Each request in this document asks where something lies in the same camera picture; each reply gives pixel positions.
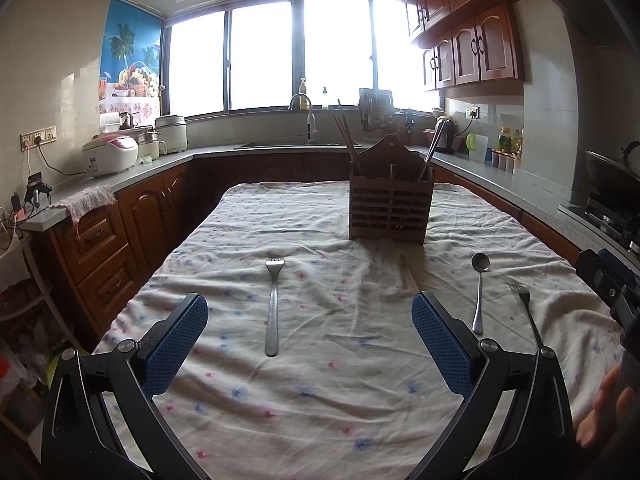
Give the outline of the person right hand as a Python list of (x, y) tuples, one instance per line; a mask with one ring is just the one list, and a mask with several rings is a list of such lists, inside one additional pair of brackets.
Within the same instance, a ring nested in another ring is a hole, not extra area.
[(603, 428), (603, 415), (608, 402), (615, 400), (616, 422), (621, 422), (634, 400), (634, 389), (627, 387), (621, 393), (614, 393), (618, 376), (620, 376), (620, 364), (615, 364), (600, 383), (599, 391), (593, 400), (592, 410), (579, 423), (576, 430), (576, 442), (582, 448), (590, 448), (597, 441)]

